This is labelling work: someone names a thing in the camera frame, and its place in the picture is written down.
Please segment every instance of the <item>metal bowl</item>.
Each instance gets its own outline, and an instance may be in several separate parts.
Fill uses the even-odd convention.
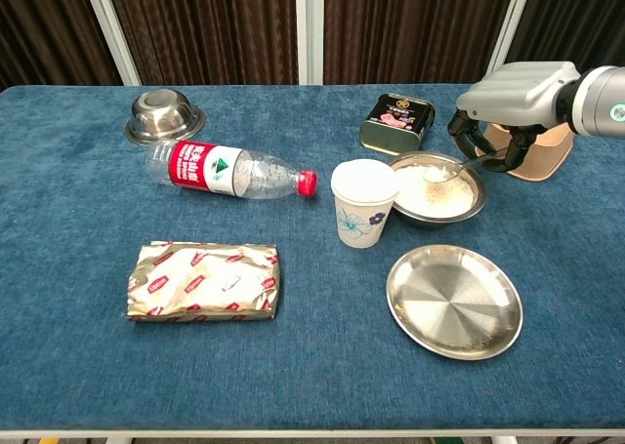
[[[461,161],[435,151],[411,151],[409,153],[403,153],[396,156],[393,160],[391,160],[389,165],[393,169],[397,170],[406,166],[429,164],[436,165],[437,163],[445,162],[460,163]],[[468,183],[474,194],[473,206],[465,213],[450,218],[433,218],[425,215],[419,215],[414,209],[404,208],[397,202],[393,204],[393,208],[395,208],[406,221],[419,227],[434,228],[451,222],[461,222],[466,220],[476,215],[484,206],[486,201],[486,187],[484,186],[484,182],[479,174],[470,168],[463,169],[456,179],[463,179],[466,183]]]
[[[132,143],[153,144],[164,139],[184,140],[199,132],[206,121],[204,112],[175,90],[159,89],[135,99],[126,137]]]
[[[510,279],[457,246],[424,246],[402,256],[389,273],[387,300],[412,340],[449,358],[490,358],[521,331],[521,300]]]

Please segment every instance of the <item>stainless steel plate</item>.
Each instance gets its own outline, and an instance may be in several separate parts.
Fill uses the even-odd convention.
[[[457,246],[414,249],[387,279],[391,313],[425,348],[455,359],[502,353],[521,331],[519,294],[493,262]]]

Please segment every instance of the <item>floral pattern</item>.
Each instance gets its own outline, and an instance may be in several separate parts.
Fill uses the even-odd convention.
[[[352,239],[357,239],[363,234],[371,232],[370,224],[357,215],[348,215],[344,209],[341,209],[336,217],[339,222],[339,229],[346,232]]]
[[[369,218],[369,224],[372,224],[372,225],[380,224],[381,222],[384,221],[385,216],[386,214],[384,213],[376,213],[374,216]]]

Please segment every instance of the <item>bottle label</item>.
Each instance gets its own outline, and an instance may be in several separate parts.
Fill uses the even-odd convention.
[[[180,141],[169,160],[169,179],[180,187],[234,193],[234,163],[240,148]]]

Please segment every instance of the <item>canned food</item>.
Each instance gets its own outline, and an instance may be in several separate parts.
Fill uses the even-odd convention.
[[[416,151],[435,115],[429,101],[386,93],[360,125],[360,143],[392,155]]]

